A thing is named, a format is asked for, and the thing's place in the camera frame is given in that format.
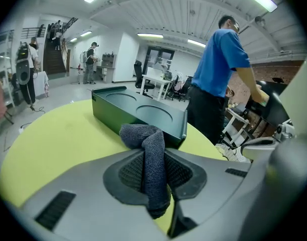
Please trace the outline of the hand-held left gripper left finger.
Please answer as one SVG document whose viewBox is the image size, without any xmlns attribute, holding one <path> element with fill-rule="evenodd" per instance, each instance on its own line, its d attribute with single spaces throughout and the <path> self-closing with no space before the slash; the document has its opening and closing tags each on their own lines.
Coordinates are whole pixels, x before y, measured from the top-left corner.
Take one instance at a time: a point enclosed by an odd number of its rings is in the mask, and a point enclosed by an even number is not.
<svg viewBox="0 0 307 241">
<path fill-rule="evenodd" d="M 39 240 L 167 240 L 147 211 L 143 151 L 78 164 L 21 206 Z"/>
</svg>

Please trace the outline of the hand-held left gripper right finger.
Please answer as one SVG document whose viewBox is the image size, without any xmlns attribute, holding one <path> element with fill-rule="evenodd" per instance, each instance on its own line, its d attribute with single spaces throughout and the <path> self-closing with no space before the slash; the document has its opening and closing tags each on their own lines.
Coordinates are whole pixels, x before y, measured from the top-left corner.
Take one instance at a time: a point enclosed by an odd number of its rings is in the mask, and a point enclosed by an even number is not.
<svg viewBox="0 0 307 241">
<path fill-rule="evenodd" d="M 253 240 L 249 213 L 259 191 L 259 161 L 240 163 L 166 149 L 175 201 L 172 240 Z"/>
</svg>

